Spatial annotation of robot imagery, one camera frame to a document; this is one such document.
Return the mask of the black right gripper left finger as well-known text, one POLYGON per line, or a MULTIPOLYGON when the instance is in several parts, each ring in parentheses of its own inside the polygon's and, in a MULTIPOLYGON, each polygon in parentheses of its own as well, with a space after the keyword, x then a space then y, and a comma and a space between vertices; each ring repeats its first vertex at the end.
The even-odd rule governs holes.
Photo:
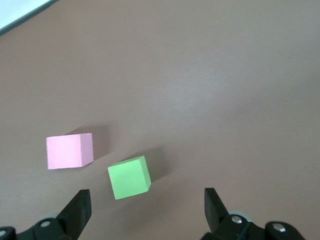
POLYGON ((16 233, 12 226, 0 228, 2 240, 77 240, 91 217, 91 195, 80 190, 56 216, 40 220, 29 229, 16 233))

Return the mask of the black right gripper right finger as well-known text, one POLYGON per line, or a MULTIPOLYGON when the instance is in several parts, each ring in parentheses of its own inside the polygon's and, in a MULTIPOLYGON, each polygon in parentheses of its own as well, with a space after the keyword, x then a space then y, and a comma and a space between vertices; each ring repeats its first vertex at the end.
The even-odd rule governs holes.
POLYGON ((304 240, 303 235, 292 225, 270 221, 259 227, 241 214, 231 214, 226 209, 217 191, 204 189, 204 213, 210 231, 203 240, 304 240))

